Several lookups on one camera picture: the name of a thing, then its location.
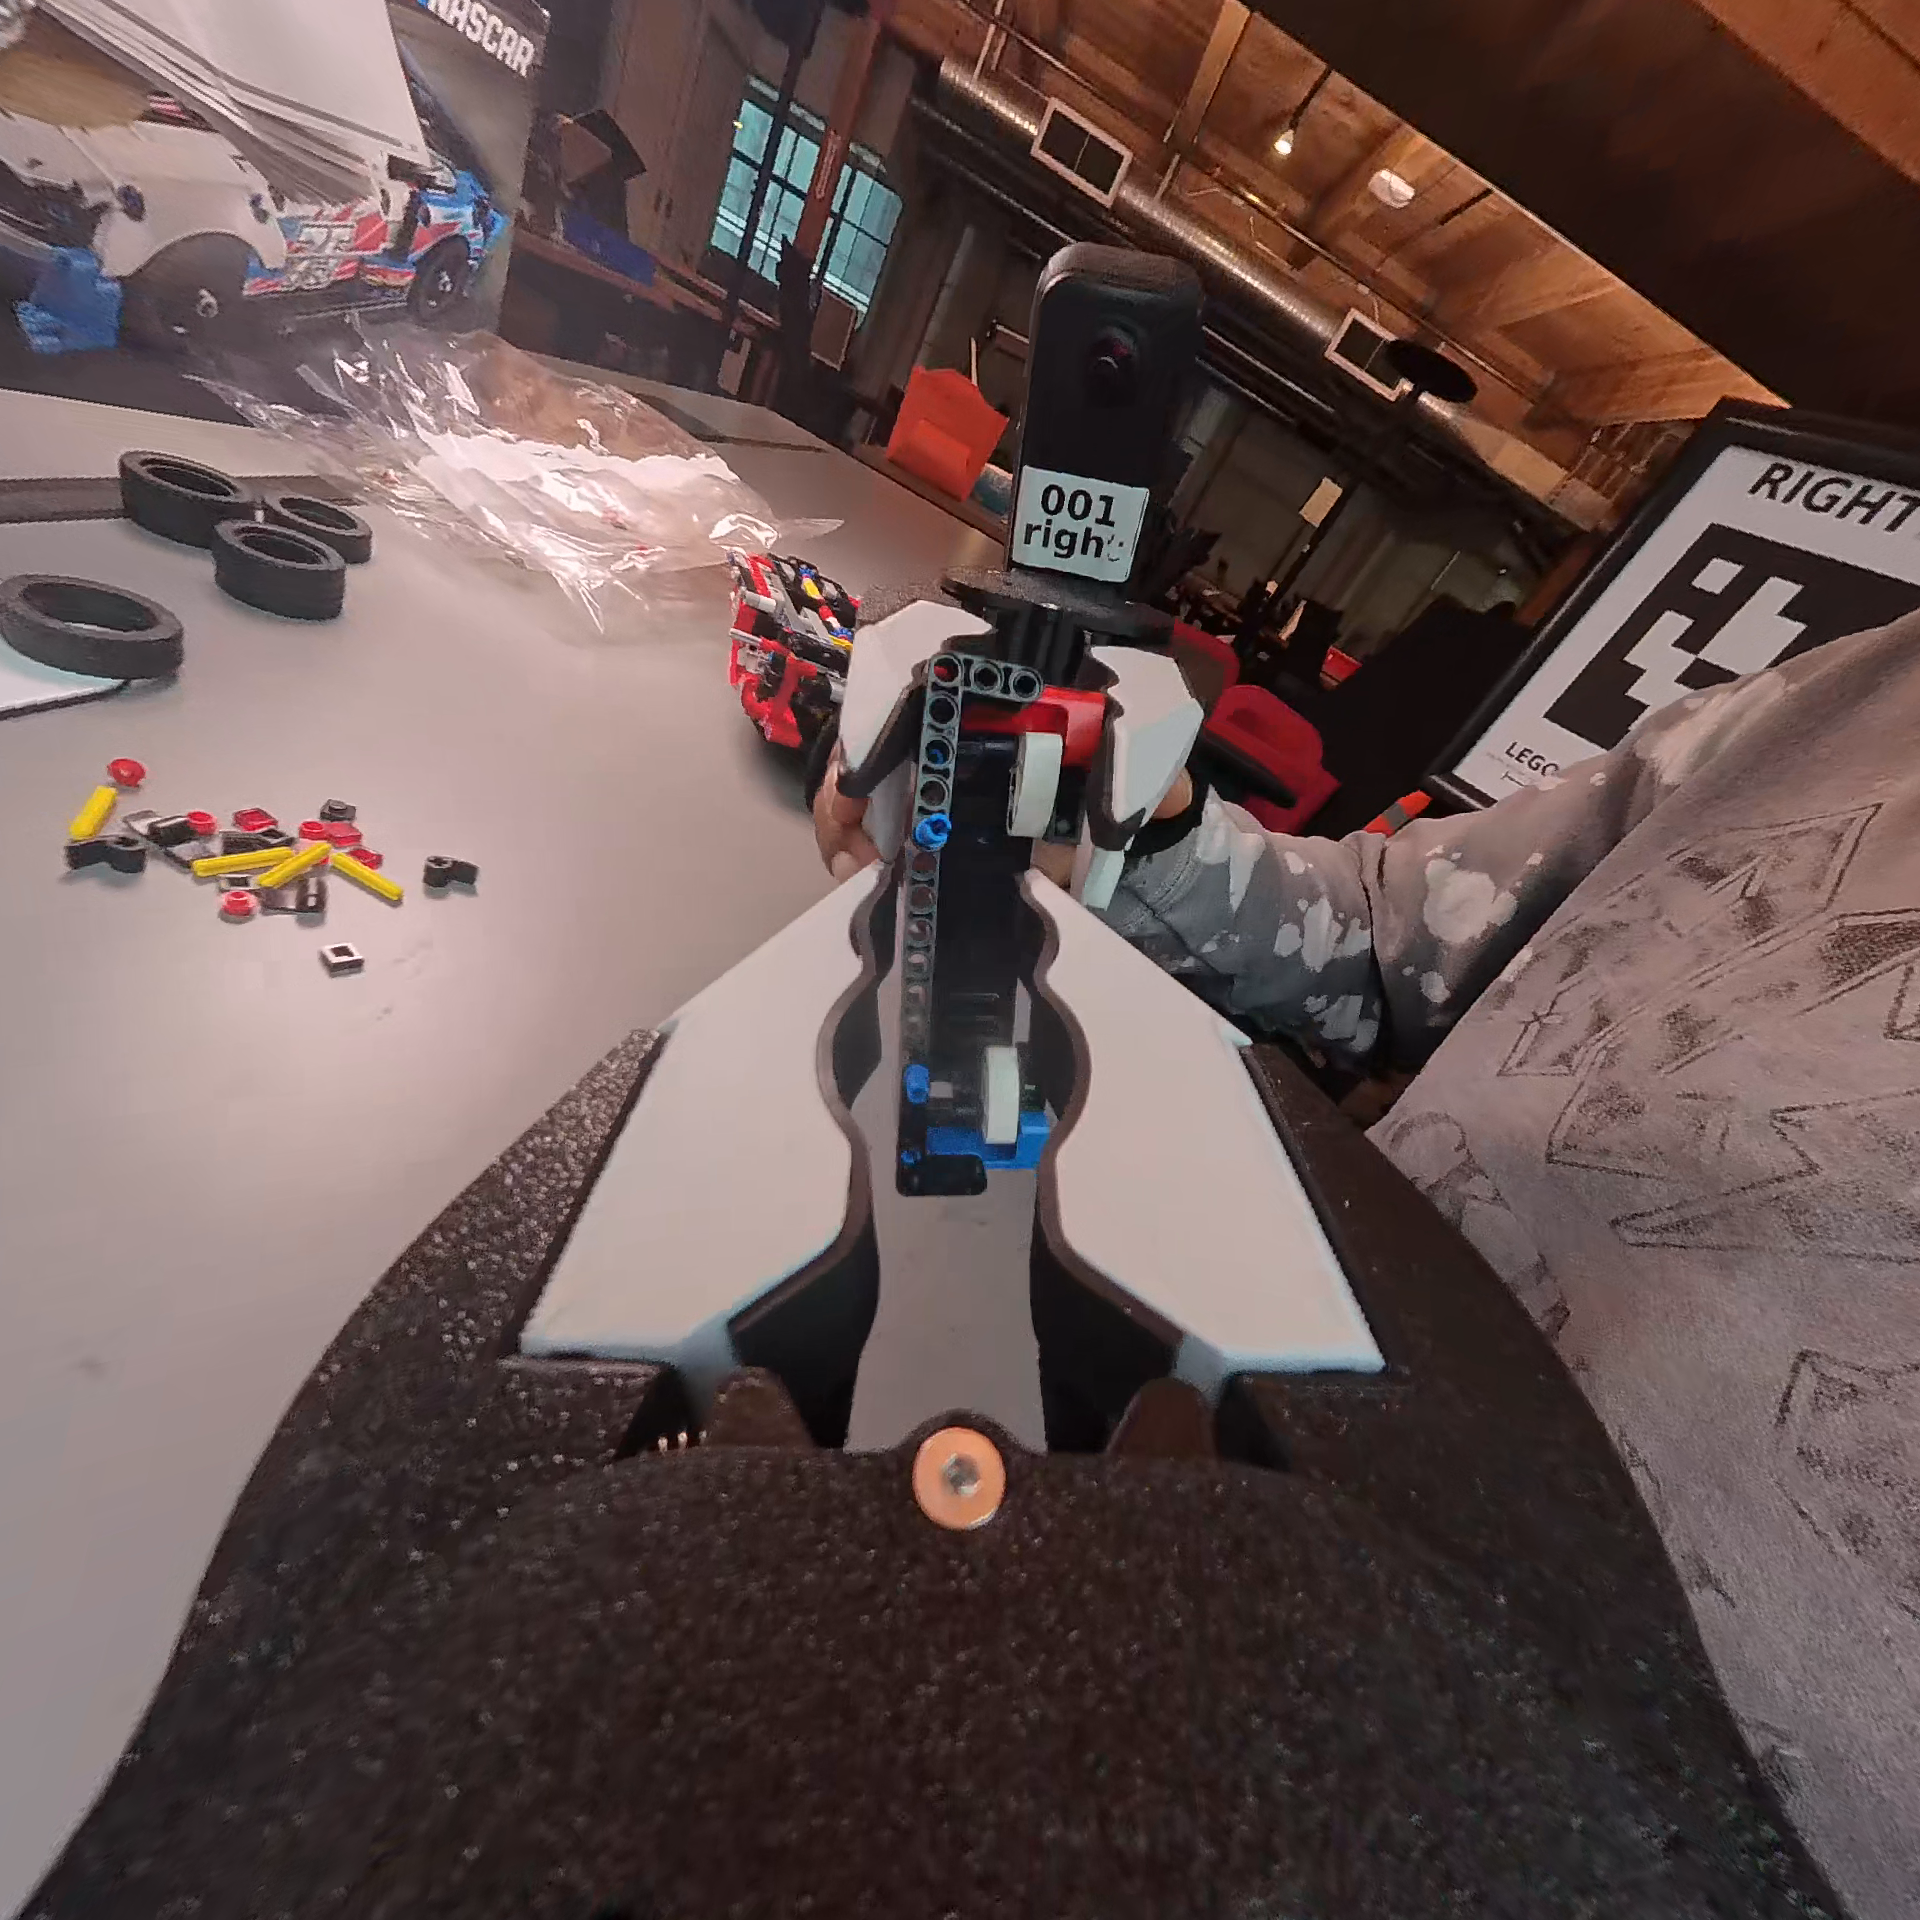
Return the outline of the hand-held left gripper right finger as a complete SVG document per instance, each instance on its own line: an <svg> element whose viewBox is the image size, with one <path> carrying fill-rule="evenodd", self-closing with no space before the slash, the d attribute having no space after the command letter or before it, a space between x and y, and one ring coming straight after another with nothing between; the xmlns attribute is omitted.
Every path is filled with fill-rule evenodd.
<svg viewBox="0 0 1920 1920"><path fill-rule="evenodd" d="M1216 1412L1242 1378L1383 1376L1247 1038L1041 876L1027 1006L1050 1122L1027 1258L1047 1450L1104 1450L1159 1380Z"/></svg>

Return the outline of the paned window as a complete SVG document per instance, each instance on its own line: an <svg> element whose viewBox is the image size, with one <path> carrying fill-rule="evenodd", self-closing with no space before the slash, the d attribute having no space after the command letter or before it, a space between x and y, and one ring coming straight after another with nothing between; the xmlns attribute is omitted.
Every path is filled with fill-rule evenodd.
<svg viewBox="0 0 1920 1920"><path fill-rule="evenodd" d="M761 160L774 130L776 94L761 79L743 87L722 192L711 216L707 252L737 258L749 243L749 277L771 283L782 244L799 237L801 212L824 148L824 122L792 104L774 148L759 216L747 221ZM853 146L831 189L816 277L822 287L865 316L880 287L902 216L902 198L880 157Z"/></svg>

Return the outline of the orange bag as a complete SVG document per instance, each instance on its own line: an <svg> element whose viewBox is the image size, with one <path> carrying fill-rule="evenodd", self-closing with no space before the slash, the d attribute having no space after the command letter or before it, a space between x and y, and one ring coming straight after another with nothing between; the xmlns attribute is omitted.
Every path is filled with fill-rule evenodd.
<svg viewBox="0 0 1920 1920"><path fill-rule="evenodd" d="M952 496L971 492L991 460L1009 418L994 410L977 384L952 368L912 368L887 460Z"/></svg>

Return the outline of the clear plastic bag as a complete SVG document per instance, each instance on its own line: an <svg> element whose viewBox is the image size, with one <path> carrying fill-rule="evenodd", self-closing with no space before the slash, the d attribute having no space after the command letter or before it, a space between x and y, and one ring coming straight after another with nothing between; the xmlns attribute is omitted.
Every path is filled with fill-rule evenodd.
<svg viewBox="0 0 1920 1920"><path fill-rule="evenodd" d="M608 603L752 550L797 554L840 515L782 511L648 400L482 330L344 320L182 370L313 470L415 527Z"/></svg>

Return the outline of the toy brick car chassis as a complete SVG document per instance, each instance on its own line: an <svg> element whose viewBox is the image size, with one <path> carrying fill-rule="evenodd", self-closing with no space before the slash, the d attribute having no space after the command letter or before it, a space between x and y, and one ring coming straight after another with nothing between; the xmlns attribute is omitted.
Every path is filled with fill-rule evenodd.
<svg viewBox="0 0 1920 1920"><path fill-rule="evenodd" d="M811 751L846 700L861 600L801 558L734 548L726 682L761 739Z"/></svg>

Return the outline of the framed marker sign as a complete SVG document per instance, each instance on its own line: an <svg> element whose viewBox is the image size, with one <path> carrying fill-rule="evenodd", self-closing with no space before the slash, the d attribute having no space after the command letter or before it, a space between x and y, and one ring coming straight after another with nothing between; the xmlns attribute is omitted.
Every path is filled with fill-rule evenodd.
<svg viewBox="0 0 1920 1920"><path fill-rule="evenodd" d="M1918 603L1913 427L1720 400L1423 779L1490 807Z"/></svg>

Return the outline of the blue storage bin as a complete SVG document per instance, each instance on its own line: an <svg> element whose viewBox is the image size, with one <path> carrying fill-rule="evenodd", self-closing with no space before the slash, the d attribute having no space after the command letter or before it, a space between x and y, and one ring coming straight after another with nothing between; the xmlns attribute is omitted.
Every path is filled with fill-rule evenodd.
<svg viewBox="0 0 1920 1920"><path fill-rule="evenodd" d="M656 258L645 246L632 243L623 231L617 231L597 220L587 207L562 205L560 239L573 253L584 255L592 266L630 280L639 287L656 283Z"/></svg>

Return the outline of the metal air duct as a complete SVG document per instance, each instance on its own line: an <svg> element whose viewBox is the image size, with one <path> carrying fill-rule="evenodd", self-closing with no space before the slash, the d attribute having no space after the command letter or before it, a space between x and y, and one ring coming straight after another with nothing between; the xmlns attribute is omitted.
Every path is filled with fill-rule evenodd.
<svg viewBox="0 0 1920 1920"><path fill-rule="evenodd" d="M1006 157L1017 157L1030 172L1054 181L1075 211L1104 220L1139 246L1176 255L1194 267L1206 292L1223 302L1233 322L1246 325L1270 344L1327 360L1326 347L1347 310L1337 312L1331 307L1319 302L1294 278L1287 278L1247 246L1233 244L1229 235L1194 216L1170 195L1142 187L1135 181L1134 166L1115 205L1102 207L1073 192L1067 181L1035 164L1027 156L1027 143L1037 130L1047 98L1027 104L994 75L973 71L971 63L952 54L942 60L937 98L942 110L952 114L960 128L995 141ZM1327 364L1347 382L1378 397L1401 400L1410 394L1407 382L1391 394L1383 394L1358 382L1337 364Z"/></svg>

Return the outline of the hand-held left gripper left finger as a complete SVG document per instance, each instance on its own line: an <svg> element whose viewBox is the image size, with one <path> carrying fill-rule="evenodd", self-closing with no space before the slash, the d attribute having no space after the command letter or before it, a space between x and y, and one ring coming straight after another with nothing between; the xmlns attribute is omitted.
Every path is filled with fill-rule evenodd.
<svg viewBox="0 0 1920 1920"><path fill-rule="evenodd" d="M661 1031L519 1328L526 1359L639 1363L706 1414L731 1374L848 1440L880 1295L872 1158L888 878L840 882Z"/></svg>

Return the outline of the black toy car box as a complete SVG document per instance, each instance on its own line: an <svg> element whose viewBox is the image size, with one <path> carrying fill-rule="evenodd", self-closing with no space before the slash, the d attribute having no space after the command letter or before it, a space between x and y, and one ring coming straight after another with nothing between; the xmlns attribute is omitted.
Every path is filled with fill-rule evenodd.
<svg viewBox="0 0 1920 1920"><path fill-rule="evenodd" d="M232 140L138 75L130 125L1 114L5 386L213 415L185 374L193 347L277 344L347 316L493 320L550 15L382 5L422 162Z"/></svg>

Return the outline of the black rubber toy tyre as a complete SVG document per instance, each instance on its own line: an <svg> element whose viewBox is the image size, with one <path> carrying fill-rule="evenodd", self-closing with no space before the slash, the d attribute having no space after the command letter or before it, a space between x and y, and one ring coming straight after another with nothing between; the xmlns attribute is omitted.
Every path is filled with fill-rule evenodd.
<svg viewBox="0 0 1920 1920"><path fill-rule="evenodd" d="M257 504L262 522L325 544L343 564L363 567L373 560L373 526L336 498L298 486L274 486L261 492Z"/></svg>
<svg viewBox="0 0 1920 1920"><path fill-rule="evenodd" d="M242 605L302 621L344 610L344 560L325 542L261 519L222 519L208 536L213 583Z"/></svg>
<svg viewBox="0 0 1920 1920"><path fill-rule="evenodd" d="M250 482L165 450L122 450L117 485L122 515L171 544L210 548L223 524L257 519Z"/></svg>
<svg viewBox="0 0 1920 1920"><path fill-rule="evenodd" d="M24 661L103 682L166 678L185 658L185 626L173 610L54 574L1 581L1 638Z"/></svg>

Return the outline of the building instruction booklet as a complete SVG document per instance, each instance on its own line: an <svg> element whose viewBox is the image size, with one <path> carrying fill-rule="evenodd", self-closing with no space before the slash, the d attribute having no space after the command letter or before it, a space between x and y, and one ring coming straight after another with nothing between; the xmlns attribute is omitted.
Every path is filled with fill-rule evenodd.
<svg viewBox="0 0 1920 1920"><path fill-rule="evenodd" d="M382 2L45 2L96 53L232 140L280 152L426 157Z"/></svg>

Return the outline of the person's right forearm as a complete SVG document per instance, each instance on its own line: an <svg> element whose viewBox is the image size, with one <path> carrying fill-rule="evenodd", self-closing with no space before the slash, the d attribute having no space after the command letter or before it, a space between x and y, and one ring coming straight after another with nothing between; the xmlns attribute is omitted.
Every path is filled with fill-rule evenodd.
<svg viewBox="0 0 1920 1920"><path fill-rule="evenodd" d="M1218 797L1142 832L1102 919L1227 1019L1342 1069L1415 1069L1525 943L1515 855L1435 826L1280 834Z"/></svg>

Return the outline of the black red blue bumper assembly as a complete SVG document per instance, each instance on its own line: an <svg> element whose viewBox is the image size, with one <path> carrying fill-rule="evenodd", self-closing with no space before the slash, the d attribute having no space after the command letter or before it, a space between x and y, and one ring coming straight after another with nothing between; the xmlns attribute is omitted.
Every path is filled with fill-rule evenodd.
<svg viewBox="0 0 1920 1920"><path fill-rule="evenodd" d="M906 786L897 933L895 1186L977 1196L1040 1164L1049 1098L1030 1060L1035 846L1081 826L1106 712L1089 687L986 656L927 661Z"/></svg>

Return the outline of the person's right hand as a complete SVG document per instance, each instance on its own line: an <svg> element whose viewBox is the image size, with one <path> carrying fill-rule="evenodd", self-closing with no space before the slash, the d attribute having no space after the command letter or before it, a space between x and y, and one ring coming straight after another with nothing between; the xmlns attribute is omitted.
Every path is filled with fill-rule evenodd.
<svg viewBox="0 0 1920 1920"><path fill-rule="evenodd" d="M865 871L883 871L895 859L875 846L870 799L846 794L840 774L843 764L833 757L809 805L813 843L833 884Z"/></svg>

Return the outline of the pile of small brick pieces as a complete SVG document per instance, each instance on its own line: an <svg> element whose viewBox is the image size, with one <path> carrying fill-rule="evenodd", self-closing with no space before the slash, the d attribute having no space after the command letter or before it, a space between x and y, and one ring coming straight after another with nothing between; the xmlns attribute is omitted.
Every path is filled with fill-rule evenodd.
<svg viewBox="0 0 1920 1920"><path fill-rule="evenodd" d="M201 888L222 925L280 920L313 934L325 978L369 970L361 942L327 931L336 895L399 910L480 893L482 871L463 855L422 855L417 876L401 878L399 863L367 838L358 810L339 797L297 819L261 805L159 805L150 790L146 757L109 754L35 878L64 895L120 895L144 878L176 876Z"/></svg>

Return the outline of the red office chair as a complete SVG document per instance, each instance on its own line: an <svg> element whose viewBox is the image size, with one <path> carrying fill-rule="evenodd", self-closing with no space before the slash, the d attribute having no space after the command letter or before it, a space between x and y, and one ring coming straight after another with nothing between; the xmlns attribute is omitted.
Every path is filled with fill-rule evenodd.
<svg viewBox="0 0 1920 1920"><path fill-rule="evenodd" d="M1205 706L1194 772L1262 828L1303 832L1337 794L1319 731L1275 693L1242 682L1223 638L1175 620L1170 652Z"/></svg>

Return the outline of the person's grey sweatshirt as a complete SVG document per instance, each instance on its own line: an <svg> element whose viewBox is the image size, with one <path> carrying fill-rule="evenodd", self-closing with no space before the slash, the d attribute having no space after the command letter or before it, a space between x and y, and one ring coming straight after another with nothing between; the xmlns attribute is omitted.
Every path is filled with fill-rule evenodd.
<svg viewBox="0 0 1920 1920"><path fill-rule="evenodd" d="M1375 1131L1585 1391L1762 1772L1915 1915L1915 616L1378 853Z"/></svg>

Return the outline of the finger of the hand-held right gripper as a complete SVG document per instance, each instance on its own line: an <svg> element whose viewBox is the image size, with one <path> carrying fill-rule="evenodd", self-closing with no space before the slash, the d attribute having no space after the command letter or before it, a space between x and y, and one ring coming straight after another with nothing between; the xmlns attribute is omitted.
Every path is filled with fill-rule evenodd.
<svg viewBox="0 0 1920 1920"><path fill-rule="evenodd" d="M1102 728L1086 784L1087 840L1129 846L1185 768L1205 723L1175 656L1138 644L1087 650Z"/></svg>
<svg viewBox="0 0 1920 1920"><path fill-rule="evenodd" d="M927 663L965 639L965 610L914 600L855 635L837 723L837 784L872 799L921 746Z"/></svg>

